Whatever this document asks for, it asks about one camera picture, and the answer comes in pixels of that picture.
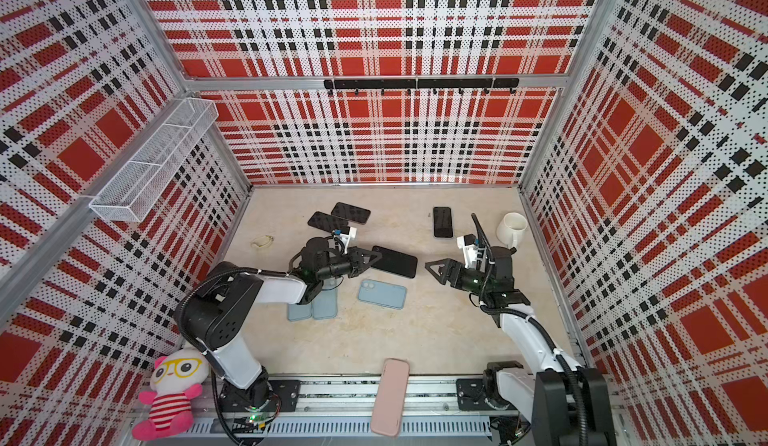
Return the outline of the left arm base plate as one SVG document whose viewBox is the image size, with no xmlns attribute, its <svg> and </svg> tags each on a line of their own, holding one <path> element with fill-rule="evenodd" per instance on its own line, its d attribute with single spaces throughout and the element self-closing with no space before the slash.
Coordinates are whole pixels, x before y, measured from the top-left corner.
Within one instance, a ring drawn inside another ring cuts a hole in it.
<svg viewBox="0 0 768 446">
<path fill-rule="evenodd" d="M 238 389 L 224 381 L 218 404 L 225 413 L 294 412 L 300 387 L 299 380 L 258 380 L 248 389 Z"/>
</svg>

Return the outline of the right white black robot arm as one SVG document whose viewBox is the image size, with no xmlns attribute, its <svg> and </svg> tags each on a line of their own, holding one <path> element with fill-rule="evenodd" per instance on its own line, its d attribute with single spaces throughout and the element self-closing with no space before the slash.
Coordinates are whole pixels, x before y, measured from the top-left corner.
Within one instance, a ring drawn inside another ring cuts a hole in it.
<svg viewBox="0 0 768 446">
<path fill-rule="evenodd" d="M 464 259 L 426 263 L 442 285 L 464 291 L 475 307 L 511 338 L 524 363 L 496 362 L 483 373 L 480 397 L 496 410 L 514 408 L 537 445 L 614 445 L 617 442 L 605 377 L 560 347 L 516 287 L 516 250 L 494 246 L 479 219 L 458 239 Z"/>
</svg>

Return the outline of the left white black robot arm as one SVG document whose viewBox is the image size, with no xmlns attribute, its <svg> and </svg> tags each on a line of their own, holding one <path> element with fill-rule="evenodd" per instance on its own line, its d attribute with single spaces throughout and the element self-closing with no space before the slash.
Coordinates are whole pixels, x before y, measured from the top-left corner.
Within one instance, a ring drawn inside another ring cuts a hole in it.
<svg viewBox="0 0 768 446">
<path fill-rule="evenodd" d="M 249 350 L 241 329 L 256 304 L 307 305 L 334 278 L 354 278 L 382 258 L 348 246 L 339 236 L 314 237 L 289 261 L 288 270 L 241 267 L 223 261 L 176 307 L 183 339 L 206 358 L 229 397 L 243 407 L 263 408 L 272 396 L 264 366 Z"/>
</svg>

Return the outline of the light blue case front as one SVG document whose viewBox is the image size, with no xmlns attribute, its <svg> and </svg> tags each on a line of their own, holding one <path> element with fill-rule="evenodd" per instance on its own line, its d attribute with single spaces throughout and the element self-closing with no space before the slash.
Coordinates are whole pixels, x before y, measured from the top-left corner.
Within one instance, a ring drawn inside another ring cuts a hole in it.
<svg viewBox="0 0 768 446">
<path fill-rule="evenodd" d="M 401 310 L 407 292 L 407 288 L 401 285 L 366 279 L 361 282 L 357 298 L 368 304 Z"/>
</svg>

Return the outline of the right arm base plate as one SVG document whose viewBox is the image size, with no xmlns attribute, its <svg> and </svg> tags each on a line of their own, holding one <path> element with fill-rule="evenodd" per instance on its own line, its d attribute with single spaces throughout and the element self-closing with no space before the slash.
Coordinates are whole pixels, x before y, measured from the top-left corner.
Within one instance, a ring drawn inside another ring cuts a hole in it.
<svg viewBox="0 0 768 446">
<path fill-rule="evenodd" d="M 482 378 L 459 378 L 455 382 L 458 408 L 461 411 L 517 411 L 502 399 L 494 386 Z"/>
</svg>

